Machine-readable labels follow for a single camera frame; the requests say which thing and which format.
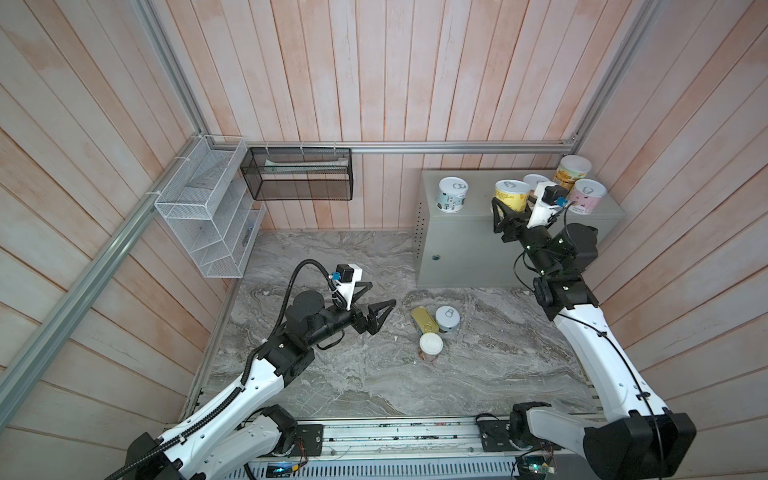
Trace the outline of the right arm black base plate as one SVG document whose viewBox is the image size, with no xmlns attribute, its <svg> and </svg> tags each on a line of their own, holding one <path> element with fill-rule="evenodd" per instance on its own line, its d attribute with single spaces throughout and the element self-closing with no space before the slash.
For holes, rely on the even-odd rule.
<svg viewBox="0 0 768 480">
<path fill-rule="evenodd" d="M 481 416 L 475 420 L 484 452 L 551 452 L 561 447 L 548 441 L 534 439 L 530 442 L 519 440 L 515 443 L 510 437 L 509 422 L 496 417 Z"/>
</svg>

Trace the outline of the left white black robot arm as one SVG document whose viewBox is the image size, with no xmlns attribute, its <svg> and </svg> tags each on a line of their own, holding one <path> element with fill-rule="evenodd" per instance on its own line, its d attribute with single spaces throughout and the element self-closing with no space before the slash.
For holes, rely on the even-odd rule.
<svg viewBox="0 0 768 480">
<path fill-rule="evenodd" d="M 144 433 L 129 447 L 114 479 L 221 479 L 256 457 L 290 452 L 296 420 L 270 400 L 344 337 L 346 328 L 377 334 L 397 302 L 356 302 L 365 282 L 330 300 L 309 290 L 287 305 L 277 330 L 253 350 L 239 378 L 196 413 L 158 437 Z"/>
</svg>

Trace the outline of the small brown white-lid can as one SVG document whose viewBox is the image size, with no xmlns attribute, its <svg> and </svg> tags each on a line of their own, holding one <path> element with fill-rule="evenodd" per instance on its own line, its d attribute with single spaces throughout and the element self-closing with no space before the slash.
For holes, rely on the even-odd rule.
<svg viewBox="0 0 768 480">
<path fill-rule="evenodd" d="M 444 342 L 437 333 L 424 333 L 419 338 L 419 357 L 426 362 L 434 362 L 441 354 Z"/>
</svg>

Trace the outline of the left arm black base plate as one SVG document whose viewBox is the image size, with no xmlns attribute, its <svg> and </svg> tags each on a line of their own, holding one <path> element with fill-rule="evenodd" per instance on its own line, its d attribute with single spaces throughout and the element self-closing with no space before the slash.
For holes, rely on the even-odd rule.
<svg viewBox="0 0 768 480">
<path fill-rule="evenodd" d="M 324 440 L 324 426 L 320 423 L 299 424 L 283 433 L 275 449 L 266 457 L 318 457 Z"/>
</svg>

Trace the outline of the blue label can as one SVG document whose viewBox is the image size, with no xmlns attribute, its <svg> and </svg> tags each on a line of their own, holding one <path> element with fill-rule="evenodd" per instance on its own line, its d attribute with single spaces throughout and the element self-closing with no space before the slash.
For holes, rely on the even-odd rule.
<svg viewBox="0 0 768 480">
<path fill-rule="evenodd" d="M 459 328 L 461 324 L 461 314 L 456 308 L 449 305 L 443 305 L 437 308 L 435 312 L 435 321 L 438 324 L 440 332 L 452 332 Z"/>
</svg>

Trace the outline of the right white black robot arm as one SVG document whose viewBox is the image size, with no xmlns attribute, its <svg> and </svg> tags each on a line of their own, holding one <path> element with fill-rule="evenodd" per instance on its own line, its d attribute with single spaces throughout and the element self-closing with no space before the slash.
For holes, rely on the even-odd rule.
<svg viewBox="0 0 768 480">
<path fill-rule="evenodd" d="M 564 335 L 591 380 L 604 422 L 582 421 L 546 402 L 514 405 L 509 420 L 513 445 L 525 453 L 557 445 L 583 458 L 600 479 L 664 479 L 673 476 L 696 437 L 685 413 L 675 413 L 643 380 L 612 333 L 582 273 L 597 256 L 597 230 L 566 223 L 556 236 L 536 213 L 516 212 L 491 201 L 493 230 L 503 242 L 517 241 L 536 271 L 532 290 L 547 318 Z"/>
</svg>

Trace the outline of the pink label can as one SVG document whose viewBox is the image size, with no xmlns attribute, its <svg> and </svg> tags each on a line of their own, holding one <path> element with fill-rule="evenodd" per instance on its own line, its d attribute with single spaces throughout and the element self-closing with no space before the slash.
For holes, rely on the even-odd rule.
<svg viewBox="0 0 768 480">
<path fill-rule="evenodd" d="M 579 179 L 568 196 L 570 210 L 581 215 L 592 214 L 607 193 L 607 188 L 600 182 L 587 178 Z"/>
</svg>

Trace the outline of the orange yellow label can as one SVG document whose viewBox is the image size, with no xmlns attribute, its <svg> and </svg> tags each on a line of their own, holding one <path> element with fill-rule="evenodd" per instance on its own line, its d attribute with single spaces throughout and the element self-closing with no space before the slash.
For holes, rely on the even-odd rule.
<svg viewBox="0 0 768 480">
<path fill-rule="evenodd" d="M 592 170 L 592 163 L 579 155 L 567 155 L 560 159 L 553 176 L 558 185 L 571 190 L 578 180 L 584 179 Z"/>
</svg>

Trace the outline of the brown label can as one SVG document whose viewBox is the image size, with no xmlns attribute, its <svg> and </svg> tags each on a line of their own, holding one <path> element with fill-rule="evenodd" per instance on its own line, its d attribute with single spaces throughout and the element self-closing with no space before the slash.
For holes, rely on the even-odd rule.
<svg viewBox="0 0 768 480">
<path fill-rule="evenodd" d="M 528 174 L 525 175 L 523 181 L 530 186 L 530 193 L 534 194 L 539 184 L 552 182 L 551 179 L 540 174 Z"/>
</svg>

